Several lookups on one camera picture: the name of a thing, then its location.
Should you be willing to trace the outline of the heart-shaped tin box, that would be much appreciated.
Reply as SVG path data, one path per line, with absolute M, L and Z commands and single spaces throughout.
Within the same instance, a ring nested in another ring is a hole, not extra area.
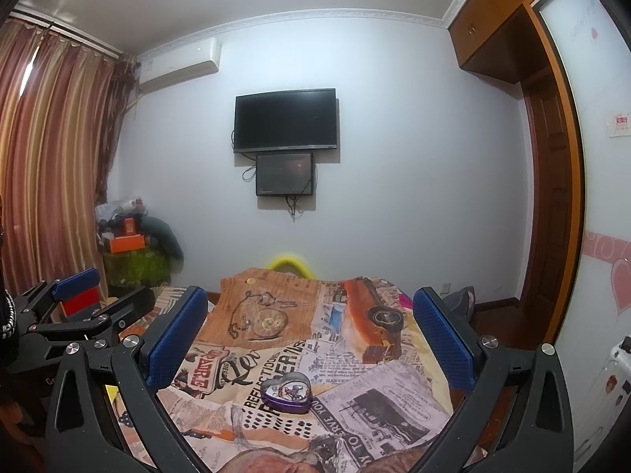
M 263 381 L 260 396 L 262 402 L 276 411 L 306 414 L 312 401 L 311 384 L 301 372 L 288 372 Z

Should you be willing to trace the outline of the red box by curtain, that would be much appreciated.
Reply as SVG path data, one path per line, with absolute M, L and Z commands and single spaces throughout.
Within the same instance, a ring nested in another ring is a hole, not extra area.
M 101 306 L 101 298 L 97 287 L 88 288 L 86 291 L 72 296 L 68 300 L 61 302 L 62 311 L 66 318 L 74 317 L 79 314 L 91 314 L 95 309 Z

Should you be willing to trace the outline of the orange box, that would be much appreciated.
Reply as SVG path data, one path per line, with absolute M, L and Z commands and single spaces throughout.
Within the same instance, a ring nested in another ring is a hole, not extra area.
M 105 240 L 106 250 L 111 254 L 126 253 L 149 247 L 143 235 L 114 236 Z

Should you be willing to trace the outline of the green covered cabinet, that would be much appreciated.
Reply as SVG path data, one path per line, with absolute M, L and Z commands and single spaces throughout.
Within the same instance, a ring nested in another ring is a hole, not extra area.
M 157 286 L 171 277 L 168 256 L 153 248 L 105 253 L 104 266 L 108 284 L 120 288 Z

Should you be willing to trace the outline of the purple bag on floor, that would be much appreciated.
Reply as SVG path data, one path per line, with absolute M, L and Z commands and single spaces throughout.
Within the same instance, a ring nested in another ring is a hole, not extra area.
M 447 295 L 443 301 L 451 313 L 470 322 L 476 303 L 476 294 L 473 286 L 465 286 L 458 292 Z

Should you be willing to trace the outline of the newspaper print bedspread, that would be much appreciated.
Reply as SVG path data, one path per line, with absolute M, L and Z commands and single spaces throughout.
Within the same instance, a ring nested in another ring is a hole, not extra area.
M 288 372 L 310 381 L 306 414 L 262 402 L 262 382 Z M 257 268 L 222 281 L 157 399 L 214 472 L 405 472 L 452 414 L 447 380 L 396 285 Z

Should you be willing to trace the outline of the yellow round object behind bed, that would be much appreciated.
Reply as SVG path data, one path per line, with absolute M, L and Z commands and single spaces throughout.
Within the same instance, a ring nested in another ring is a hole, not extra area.
M 296 277 L 314 279 L 316 276 L 309 266 L 299 257 L 292 254 L 281 254 L 272 259 L 266 266 L 268 270 L 295 274 Z

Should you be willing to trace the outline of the brown wooden door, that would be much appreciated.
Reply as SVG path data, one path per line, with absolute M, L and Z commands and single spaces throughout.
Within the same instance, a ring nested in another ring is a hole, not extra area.
M 522 81 L 533 146 L 533 235 L 521 295 L 520 346 L 553 343 L 577 276 L 584 222 L 584 164 L 567 75 L 550 33 L 525 9 L 544 62 Z

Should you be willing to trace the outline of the striped red curtain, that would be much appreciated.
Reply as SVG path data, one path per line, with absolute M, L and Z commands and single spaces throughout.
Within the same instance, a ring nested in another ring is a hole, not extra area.
M 94 208 L 107 178 L 136 60 L 113 59 L 15 18 L 1 27 L 1 202 L 6 287 L 103 266 Z

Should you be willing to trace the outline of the white air conditioner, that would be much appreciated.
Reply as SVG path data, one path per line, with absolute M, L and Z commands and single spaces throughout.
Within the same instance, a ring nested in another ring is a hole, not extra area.
M 201 39 L 141 62 L 139 90 L 153 93 L 175 84 L 214 75 L 219 71 L 221 45 L 218 39 Z

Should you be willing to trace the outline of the wooden overhead cabinet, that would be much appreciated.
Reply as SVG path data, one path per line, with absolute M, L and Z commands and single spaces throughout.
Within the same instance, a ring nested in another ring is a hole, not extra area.
M 463 71 L 518 83 L 549 65 L 527 8 L 534 0 L 466 0 L 449 26 Z

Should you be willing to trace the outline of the white sliding wardrobe door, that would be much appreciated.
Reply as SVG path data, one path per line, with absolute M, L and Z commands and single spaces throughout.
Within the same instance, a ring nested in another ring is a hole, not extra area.
M 600 0 L 534 9 L 564 67 L 582 141 L 581 255 L 556 341 L 581 469 L 630 405 L 630 49 Z

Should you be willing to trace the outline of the small black wall monitor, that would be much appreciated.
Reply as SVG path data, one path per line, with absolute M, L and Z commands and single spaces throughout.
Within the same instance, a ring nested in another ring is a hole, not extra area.
M 314 178 L 313 153 L 274 152 L 256 158 L 258 197 L 310 197 Z

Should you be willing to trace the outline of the large wall television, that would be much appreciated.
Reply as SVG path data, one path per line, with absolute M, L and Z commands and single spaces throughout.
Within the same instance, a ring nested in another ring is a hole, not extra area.
M 335 89 L 276 91 L 236 96 L 236 153 L 338 149 Z

